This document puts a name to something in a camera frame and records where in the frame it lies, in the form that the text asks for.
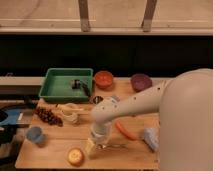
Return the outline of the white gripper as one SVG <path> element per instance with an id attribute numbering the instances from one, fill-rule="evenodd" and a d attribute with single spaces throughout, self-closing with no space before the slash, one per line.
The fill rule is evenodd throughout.
<path id="1" fill-rule="evenodd" d="M 96 144 L 107 144 L 111 131 L 111 123 L 93 123 L 90 127 L 91 139 L 86 141 L 85 151 L 88 156 L 93 156 L 97 150 Z"/>

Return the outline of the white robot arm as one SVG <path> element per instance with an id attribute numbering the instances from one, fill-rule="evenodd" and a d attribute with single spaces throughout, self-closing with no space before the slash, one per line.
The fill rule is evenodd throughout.
<path id="1" fill-rule="evenodd" d="M 159 114 L 159 171 L 213 171 L 213 69 L 196 69 L 124 100 L 91 110 L 92 140 L 104 142 L 114 119 Z"/>

